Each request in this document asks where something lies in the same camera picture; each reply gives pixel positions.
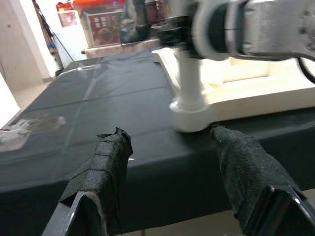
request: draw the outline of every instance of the black cable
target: black cable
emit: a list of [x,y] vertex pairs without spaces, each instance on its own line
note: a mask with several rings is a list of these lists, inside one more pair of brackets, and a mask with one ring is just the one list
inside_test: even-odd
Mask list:
[[307,66],[305,65],[305,63],[303,62],[302,58],[296,58],[301,71],[303,72],[303,74],[305,75],[305,77],[311,81],[313,84],[315,84],[315,77],[314,75],[312,75],[312,73],[308,70]]
[[49,36],[50,36],[50,37],[55,36],[56,39],[57,39],[57,40],[59,41],[59,43],[61,44],[61,46],[63,47],[63,49],[65,50],[65,52],[66,52],[66,53],[68,54],[68,56],[70,57],[70,59],[71,59],[72,61],[74,61],[73,57],[70,55],[70,53],[68,52],[68,50],[65,48],[65,46],[63,45],[63,43],[61,42],[61,40],[58,38],[58,36],[56,35],[56,33],[53,32],[53,30],[51,29],[51,27],[50,27],[49,24],[47,23],[45,16],[43,15],[43,13],[41,12],[41,10],[40,10],[40,8],[39,8],[39,5],[36,3],[35,0],[34,0],[33,2],[34,2],[34,4],[36,4],[36,7],[38,8],[39,16],[41,17],[41,20],[42,20],[42,22],[43,22],[43,25],[44,25],[44,27],[46,28],[46,30],[47,30]]

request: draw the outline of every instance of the robotic arm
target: robotic arm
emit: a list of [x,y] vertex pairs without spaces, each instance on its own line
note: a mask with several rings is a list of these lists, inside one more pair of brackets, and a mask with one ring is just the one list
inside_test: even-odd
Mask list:
[[[192,5],[178,0],[175,7],[182,8],[177,14],[191,14]],[[191,40],[201,58],[298,58],[302,72],[315,83],[300,59],[315,60],[315,0],[204,0],[196,9]]]
[[[265,61],[297,58],[305,77],[315,84],[301,59],[315,61],[315,0],[173,2],[175,16],[167,20],[160,40],[162,45],[179,50],[163,48],[153,54],[174,87],[170,109],[176,129],[196,132],[217,121],[315,106],[315,86],[303,80],[291,61],[269,63],[268,76],[241,78],[241,82],[220,77],[219,83],[210,86],[202,79],[210,81],[216,74],[202,70],[203,62],[199,64],[199,59],[222,61],[229,57]],[[292,75],[286,73],[288,67]]]

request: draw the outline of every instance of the poster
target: poster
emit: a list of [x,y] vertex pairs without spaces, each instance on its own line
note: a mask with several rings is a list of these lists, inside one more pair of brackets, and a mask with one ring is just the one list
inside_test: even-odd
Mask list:
[[88,16],[94,47],[120,43],[120,16],[122,11]]

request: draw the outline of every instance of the white platform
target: white platform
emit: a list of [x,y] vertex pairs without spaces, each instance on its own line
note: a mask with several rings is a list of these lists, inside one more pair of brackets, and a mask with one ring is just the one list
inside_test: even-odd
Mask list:
[[[187,81],[191,80],[191,89],[196,89],[196,79],[187,78],[186,73],[180,78],[178,59],[181,53],[164,48],[153,54],[173,85],[176,97],[170,108],[174,112],[176,129],[183,132],[200,131],[216,121],[315,106],[315,86],[300,72],[294,59],[283,62],[229,59],[200,60],[200,94],[204,105],[191,108],[193,100],[200,98],[196,98],[196,93],[187,96],[190,90]],[[186,71],[191,66],[189,60],[181,65]]]

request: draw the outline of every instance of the white wall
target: white wall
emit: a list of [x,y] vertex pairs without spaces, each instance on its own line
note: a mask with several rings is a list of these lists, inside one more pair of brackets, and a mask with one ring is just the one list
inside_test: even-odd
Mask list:
[[0,0],[0,72],[12,93],[39,85],[55,73],[35,17],[32,0]]
[[[40,7],[41,12],[45,16],[47,24],[57,35],[73,60],[76,61],[86,59],[86,56],[81,54],[81,51],[88,47],[82,26],[76,25],[65,28],[61,26],[56,9],[56,4],[60,2],[60,0],[36,0],[36,2]],[[68,56],[60,42],[55,37],[54,39],[63,66],[67,67],[72,62],[72,59]]]
[[8,123],[19,110],[20,108],[0,74],[0,128]]

